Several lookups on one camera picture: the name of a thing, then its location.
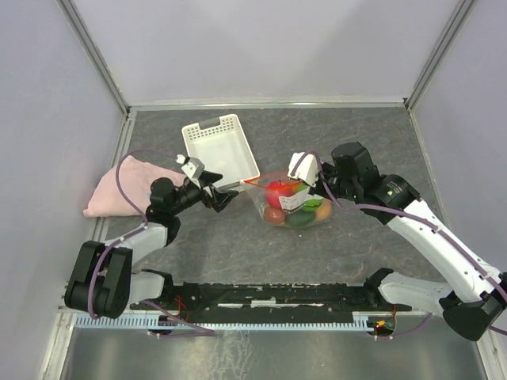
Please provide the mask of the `white perforated plastic basket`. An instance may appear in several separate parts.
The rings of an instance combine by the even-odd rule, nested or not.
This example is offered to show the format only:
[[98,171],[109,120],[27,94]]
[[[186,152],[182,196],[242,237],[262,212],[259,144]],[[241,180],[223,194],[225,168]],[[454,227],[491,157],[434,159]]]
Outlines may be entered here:
[[187,154],[201,160],[207,171],[223,176],[215,185],[237,188],[260,176],[254,154],[237,115],[192,123],[181,129]]

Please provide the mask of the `orange toy fruit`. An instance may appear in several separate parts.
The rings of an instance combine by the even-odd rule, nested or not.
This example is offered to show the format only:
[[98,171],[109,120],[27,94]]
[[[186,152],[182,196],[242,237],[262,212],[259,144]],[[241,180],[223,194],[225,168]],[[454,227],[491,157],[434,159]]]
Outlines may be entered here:
[[330,202],[323,202],[315,211],[315,221],[321,222],[330,217],[332,205]]

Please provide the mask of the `pink red toy fruit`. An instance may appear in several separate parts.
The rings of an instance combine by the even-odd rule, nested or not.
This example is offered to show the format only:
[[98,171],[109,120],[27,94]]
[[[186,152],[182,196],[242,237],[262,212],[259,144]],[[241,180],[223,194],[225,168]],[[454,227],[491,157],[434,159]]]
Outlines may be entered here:
[[295,183],[284,180],[271,181],[265,190],[265,199],[270,207],[281,209],[280,197],[290,197],[294,194]]

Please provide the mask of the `brown toy fruit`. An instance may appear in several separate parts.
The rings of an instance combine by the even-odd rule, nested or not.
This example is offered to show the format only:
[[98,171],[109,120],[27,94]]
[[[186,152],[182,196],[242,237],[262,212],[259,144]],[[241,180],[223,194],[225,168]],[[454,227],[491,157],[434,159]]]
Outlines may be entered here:
[[263,218],[266,222],[273,225],[280,225],[284,223],[286,214],[283,210],[275,207],[267,207],[264,210]]

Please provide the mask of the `dark green toy avocado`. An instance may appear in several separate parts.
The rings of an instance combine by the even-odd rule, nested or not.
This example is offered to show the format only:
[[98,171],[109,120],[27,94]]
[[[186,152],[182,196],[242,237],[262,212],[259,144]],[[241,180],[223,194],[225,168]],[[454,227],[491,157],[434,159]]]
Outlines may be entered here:
[[312,225],[315,219],[316,214],[314,212],[298,211],[292,214],[287,214],[284,222],[287,227],[303,228]]

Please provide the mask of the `clear orange zip top bag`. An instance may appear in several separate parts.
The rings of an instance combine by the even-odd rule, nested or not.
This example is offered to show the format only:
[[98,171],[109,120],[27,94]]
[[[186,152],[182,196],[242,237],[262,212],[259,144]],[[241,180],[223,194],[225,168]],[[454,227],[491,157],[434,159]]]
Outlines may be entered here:
[[[253,201],[254,206],[257,208],[258,214],[261,216],[261,218],[264,222],[266,222],[263,218],[264,210],[267,207],[270,207],[267,204],[266,199],[265,199],[265,190],[267,188],[267,185],[271,181],[275,181],[275,180],[283,180],[283,181],[295,183],[295,191],[292,196],[290,196],[290,197],[282,197],[281,196],[280,197],[280,202],[281,202],[281,206],[282,206],[281,210],[283,210],[286,215],[292,214],[292,213],[295,213],[298,211],[299,212],[303,211],[302,210],[303,202],[305,201],[305,198],[307,196],[307,190],[304,188],[304,186],[306,184],[302,181],[293,180],[293,179],[289,178],[285,172],[278,171],[278,172],[266,173],[266,174],[262,174],[258,177],[255,177],[255,178],[251,178],[249,180],[244,180],[242,182],[242,188],[246,191],[248,196]],[[328,199],[323,198],[323,202],[330,202],[330,201]],[[308,228],[308,227],[323,223],[323,222],[327,221],[328,219],[330,219],[330,217],[325,220],[322,220],[321,222],[314,221],[314,223],[312,225],[306,226],[303,228]],[[269,223],[269,224],[272,226],[287,227],[287,226],[285,226],[285,222],[280,225],[273,225],[271,223]]]

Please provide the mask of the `green watermelon toy ball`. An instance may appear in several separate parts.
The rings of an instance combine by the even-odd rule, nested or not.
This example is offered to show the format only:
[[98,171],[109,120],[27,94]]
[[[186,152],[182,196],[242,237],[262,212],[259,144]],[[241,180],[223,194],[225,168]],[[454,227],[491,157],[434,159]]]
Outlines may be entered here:
[[315,212],[322,205],[323,198],[319,195],[310,194],[310,187],[305,185],[304,188],[307,190],[307,196],[303,202],[302,210],[305,212]]

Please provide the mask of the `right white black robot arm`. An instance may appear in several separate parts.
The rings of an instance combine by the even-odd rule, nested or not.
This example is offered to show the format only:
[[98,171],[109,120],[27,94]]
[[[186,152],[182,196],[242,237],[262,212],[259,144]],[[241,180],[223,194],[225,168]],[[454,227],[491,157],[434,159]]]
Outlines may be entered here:
[[408,241],[444,278],[436,283],[394,270],[375,272],[364,302],[374,310],[400,304],[442,317],[461,337],[479,340],[506,309],[506,274],[487,264],[433,213],[397,174],[381,174],[358,142],[337,146],[331,163],[317,162],[316,191],[354,208]]

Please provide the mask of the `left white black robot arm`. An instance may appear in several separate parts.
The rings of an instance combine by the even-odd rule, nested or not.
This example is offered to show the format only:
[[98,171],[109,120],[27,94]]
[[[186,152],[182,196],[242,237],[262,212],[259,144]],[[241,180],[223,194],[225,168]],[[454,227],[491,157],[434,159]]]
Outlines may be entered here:
[[214,183],[221,176],[208,171],[180,186],[161,177],[151,184],[145,220],[136,229],[109,241],[82,244],[64,293],[67,308],[87,312],[93,319],[118,318],[132,303],[148,298],[159,309],[171,306],[175,290],[157,271],[135,273],[133,265],[148,254],[170,245],[181,228],[178,215],[201,203],[221,212],[236,196]]

